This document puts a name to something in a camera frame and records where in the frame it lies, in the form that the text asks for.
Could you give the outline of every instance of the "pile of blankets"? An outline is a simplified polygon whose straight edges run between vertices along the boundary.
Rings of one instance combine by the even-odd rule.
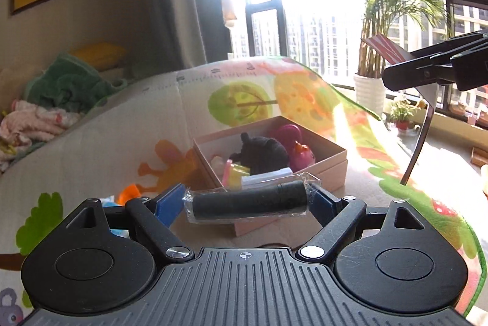
[[[76,124],[98,102],[127,83],[111,84],[92,66],[61,54],[25,88],[0,123],[0,175],[15,162]]]

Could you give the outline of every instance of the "triangular cutout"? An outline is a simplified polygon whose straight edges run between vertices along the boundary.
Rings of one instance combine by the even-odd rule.
[[[84,208],[77,216],[68,224],[67,228],[93,228],[97,226],[97,219],[95,218],[95,210],[92,207]]]
[[[421,224],[421,222],[417,220],[417,218],[406,208],[397,209],[394,226],[396,228],[406,228],[409,230],[424,229],[424,226]]]

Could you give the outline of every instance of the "play mat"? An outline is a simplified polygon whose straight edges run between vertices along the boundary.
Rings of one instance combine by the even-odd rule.
[[[469,278],[457,310],[467,313],[486,276],[485,257],[470,226],[439,200],[417,168],[408,186],[400,185],[408,158],[377,116],[301,64],[268,57],[207,64],[135,83],[0,177],[0,296],[2,306],[15,309],[14,324],[31,310],[20,282],[23,258],[80,202],[110,197],[133,183],[149,195],[178,182],[203,188],[193,137],[280,114],[347,149],[343,194],[371,205],[405,199],[458,250]],[[480,195],[470,198],[473,206]],[[7,312],[0,307],[0,316]]]

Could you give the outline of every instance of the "clear plastic wrapper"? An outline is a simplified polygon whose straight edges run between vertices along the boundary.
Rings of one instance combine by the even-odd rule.
[[[301,216],[312,200],[310,173],[300,173],[246,186],[245,189],[187,190],[183,201],[190,223],[227,224],[257,217]]]

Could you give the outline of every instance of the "pink box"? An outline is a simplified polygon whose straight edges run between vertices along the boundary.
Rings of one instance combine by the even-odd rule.
[[[251,137],[267,136],[272,130],[287,124],[295,124],[300,127],[303,137],[303,143],[301,144],[308,145],[317,160],[315,165],[309,166],[298,173],[309,172],[311,175],[320,178],[322,187],[330,192],[344,186],[347,172],[347,150],[283,116],[195,138],[193,140],[193,148],[209,186],[213,188],[223,187],[209,162],[215,155],[221,156],[226,161],[232,153],[239,153],[242,147],[241,133],[247,132]],[[234,223],[236,236],[272,223],[274,220],[275,218],[265,217]]]

